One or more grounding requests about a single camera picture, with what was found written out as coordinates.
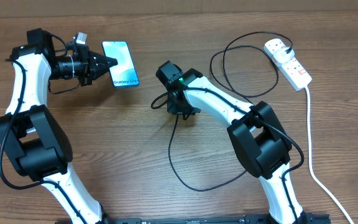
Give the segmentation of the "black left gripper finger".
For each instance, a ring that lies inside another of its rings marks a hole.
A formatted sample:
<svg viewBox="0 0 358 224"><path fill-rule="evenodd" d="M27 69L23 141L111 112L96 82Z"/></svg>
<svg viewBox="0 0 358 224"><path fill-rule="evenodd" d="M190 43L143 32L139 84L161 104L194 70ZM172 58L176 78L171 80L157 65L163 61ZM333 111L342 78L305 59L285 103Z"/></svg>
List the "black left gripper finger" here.
<svg viewBox="0 0 358 224"><path fill-rule="evenodd" d="M94 80L108 73L110 69L109 65L95 64L89 67L89 82L92 83Z"/></svg>
<svg viewBox="0 0 358 224"><path fill-rule="evenodd" d="M113 67L117 65L115 58L107 57L99 53L89 51L89 64L91 66Z"/></svg>

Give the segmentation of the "smartphone with teal screen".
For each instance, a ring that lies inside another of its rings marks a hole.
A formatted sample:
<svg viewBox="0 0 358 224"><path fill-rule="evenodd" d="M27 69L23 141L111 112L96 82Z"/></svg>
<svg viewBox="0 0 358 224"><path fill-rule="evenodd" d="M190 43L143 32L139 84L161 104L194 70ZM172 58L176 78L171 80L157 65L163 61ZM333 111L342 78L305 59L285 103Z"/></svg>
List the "smartphone with teal screen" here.
<svg viewBox="0 0 358 224"><path fill-rule="evenodd" d="M115 58L117 65L109 69L114 88L128 88L139 85L129 45L123 40L107 40L102 42L105 56Z"/></svg>

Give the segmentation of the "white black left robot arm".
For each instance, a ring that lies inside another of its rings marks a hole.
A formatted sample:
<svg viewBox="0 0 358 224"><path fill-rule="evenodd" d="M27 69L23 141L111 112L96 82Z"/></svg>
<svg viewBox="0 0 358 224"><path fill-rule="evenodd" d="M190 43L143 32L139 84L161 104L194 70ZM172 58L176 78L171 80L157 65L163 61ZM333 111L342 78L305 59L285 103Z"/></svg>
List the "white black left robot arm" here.
<svg viewBox="0 0 358 224"><path fill-rule="evenodd" d="M79 32L62 50L56 35L41 28L27 31L27 44L7 59L15 70L11 102L0 116L0 178L16 190L45 187L70 217L70 223L111 223L103 206L86 190L73 167L70 141L47 108L51 80L91 85L117 65L90 51Z"/></svg>

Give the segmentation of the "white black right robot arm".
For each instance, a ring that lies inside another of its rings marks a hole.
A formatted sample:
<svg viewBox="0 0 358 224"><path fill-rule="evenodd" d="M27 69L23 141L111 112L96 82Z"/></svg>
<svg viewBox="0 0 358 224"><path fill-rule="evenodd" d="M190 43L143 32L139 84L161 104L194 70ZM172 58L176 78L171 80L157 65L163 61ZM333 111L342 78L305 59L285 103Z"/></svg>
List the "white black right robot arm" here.
<svg viewBox="0 0 358 224"><path fill-rule="evenodd" d="M184 120L202 111L216 118L226 129L238 161L258 178L268 199L269 215L275 223L300 223L304 211L297 202L290 172L289 152L297 144L285 133L272 107L234 98L216 88L194 68L184 72L166 61L157 78L166 88L167 111Z"/></svg>

